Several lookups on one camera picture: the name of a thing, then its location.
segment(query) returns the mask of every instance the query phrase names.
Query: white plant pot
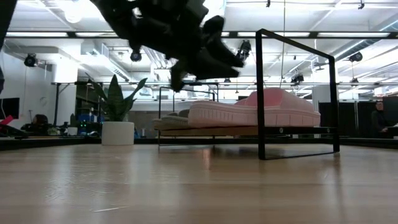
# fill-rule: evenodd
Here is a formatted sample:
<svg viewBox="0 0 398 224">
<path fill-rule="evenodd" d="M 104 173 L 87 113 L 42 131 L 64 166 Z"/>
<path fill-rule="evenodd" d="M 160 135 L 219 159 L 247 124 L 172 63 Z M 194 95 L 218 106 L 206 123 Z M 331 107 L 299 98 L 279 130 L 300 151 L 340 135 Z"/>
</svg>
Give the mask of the white plant pot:
<svg viewBox="0 0 398 224">
<path fill-rule="evenodd" d="M 134 145 L 134 123 L 113 121 L 104 122 L 102 126 L 102 145 Z"/>
<path fill-rule="evenodd" d="M 77 128 L 76 127 L 69 127 L 68 128 L 68 134 L 70 136 L 76 136 L 77 135 Z"/>
</svg>

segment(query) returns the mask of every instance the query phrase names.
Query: ceiling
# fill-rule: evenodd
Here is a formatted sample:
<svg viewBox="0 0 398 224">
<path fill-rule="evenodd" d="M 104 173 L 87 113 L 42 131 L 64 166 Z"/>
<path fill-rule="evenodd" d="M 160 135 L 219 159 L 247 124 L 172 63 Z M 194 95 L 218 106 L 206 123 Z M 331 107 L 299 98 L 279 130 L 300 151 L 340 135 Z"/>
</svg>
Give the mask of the ceiling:
<svg viewBox="0 0 398 224">
<path fill-rule="evenodd" d="M 83 12 L 71 14 L 66 7 L 72 0 L 19 0 L 11 22 L 11 31 L 110 31 L 109 25 L 101 17 L 98 10 L 89 0 L 80 0 L 84 6 Z M 359 10 L 360 0 L 272 0 L 271 6 L 266 7 L 266 1 L 256 0 L 227 0 L 223 15 L 226 18 L 225 31 L 251 31 L 265 28 L 273 31 L 380 31 L 392 22 L 398 21 L 398 1 L 367 0 L 363 9 Z M 81 18 L 73 21 L 78 14 Z M 241 71 L 242 79 L 254 80 L 256 62 L 254 56 L 255 41 L 249 39 L 253 53 L 246 60 L 246 66 Z M 316 48 L 322 52 L 338 55 L 348 47 L 357 44 L 359 40 L 343 39 L 300 39 L 298 42 Z M 223 42 L 232 50 L 236 50 L 242 39 L 224 39 Z M 53 39 L 8 39 L 8 45 L 16 46 L 54 46 L 69 53 L 76 59 L 86 63 L 96 70 L 101 78 L 106 80 L 112 75 L 98 63 L 88 63 L 84 57 L 70 50 L 71 46 L 81 44 L 81 40 Z M 132 62 L 129 58 L 131 49 L 127 41 L 121 39 L 96 39 L 96 45 L 108 47 L 109 57 L 114 63 L 133 77 L 140 79 L 150 77 L 156 81 L 151 73 L 158 67 L 142 50 L 143 58 L 140 62 Z M 382 79 L 398 75 L 398 67 L 392 63 L 398 58 L 398 40 L 381 40 L 361 50 L 364 59 L 359 63 L 340 61 L 336 64 L 340 81 L 348 82 L 352 76 L 363 77 L 369 72 L 373 76 L 364 78 L 368 82 L 373 78 Z M 314 57 L 312 54 L 273 39 L 263 40 L 264 74 L 269 76 L 267 81 L 279 82 L 281 77 L 289 79 L 295 73 L 302 73 L 307 80 L 327 82 L 327 75 L 323 71 L 314 69 L 314 62 L 324 62 L 324 58 Z"/>
</svg>

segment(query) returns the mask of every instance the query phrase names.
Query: wooden floor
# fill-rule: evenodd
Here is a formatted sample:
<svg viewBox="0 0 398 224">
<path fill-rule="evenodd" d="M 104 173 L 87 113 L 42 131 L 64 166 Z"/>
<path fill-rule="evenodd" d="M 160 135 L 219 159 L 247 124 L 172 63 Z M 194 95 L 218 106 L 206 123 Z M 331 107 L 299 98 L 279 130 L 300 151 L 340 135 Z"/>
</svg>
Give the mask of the wooden floor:
<svg viewBox="0 0 398 224">
<path fill-rule="evenodd" d="M 274 151 L 330 149 L 268 146 Z M 398 223 L 398 151 L 259 161 L 255 147 L 0 152 L 1 223 Z"/>
</svg>

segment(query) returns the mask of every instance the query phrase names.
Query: potted plant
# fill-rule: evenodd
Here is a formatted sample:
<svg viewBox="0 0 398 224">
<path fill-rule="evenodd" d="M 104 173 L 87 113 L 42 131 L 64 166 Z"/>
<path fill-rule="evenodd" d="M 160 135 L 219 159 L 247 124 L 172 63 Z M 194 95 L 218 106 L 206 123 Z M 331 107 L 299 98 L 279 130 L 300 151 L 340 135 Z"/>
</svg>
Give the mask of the potted plant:
<svg viewBox="0 0 398 224">
<path fill-rule="evenodd" d="M 102 145 L 129 146 L 134 144 L 134 123 L 126 121 L 126 114 L 131 110 L 136 100 L 134 95 L 144 87 L 146 81 L 146 78 L 141 80 L 137 88 L 127 98 L 123 97 L 116 75 L 113 75 L 108 94 L 105 94 L 99 84 L 89 81 L 96 94 L 101 98 L 102 110 L 108 117 L 108 121 L 105 121 L 102 127 Z"/>
<path fill-rule="evenodd" d="M 76 136 L 78 132 L 78 121 L 74 114 L 70 115 L 70 124 L 68 126 L 68 135 Z"/>
</svg>

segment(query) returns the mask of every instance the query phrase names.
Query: red object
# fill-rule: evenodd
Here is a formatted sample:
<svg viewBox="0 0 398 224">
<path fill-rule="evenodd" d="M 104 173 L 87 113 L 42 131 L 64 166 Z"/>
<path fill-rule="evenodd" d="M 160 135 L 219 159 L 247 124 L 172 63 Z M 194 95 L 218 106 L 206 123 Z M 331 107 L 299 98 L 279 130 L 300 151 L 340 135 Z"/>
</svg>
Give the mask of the red object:
<svg viewBox="0 0 398 224">
<path fill-rule="evenodd" d="M 14 118 L 12 118 L 12 116 L 10 115 L 10 116 L 8 116 L 6 119 L 0 121 L 0 124 L 7 125 L 7 124 L 9 124 L 13 119 L 14 119 Z"/>
</svg>

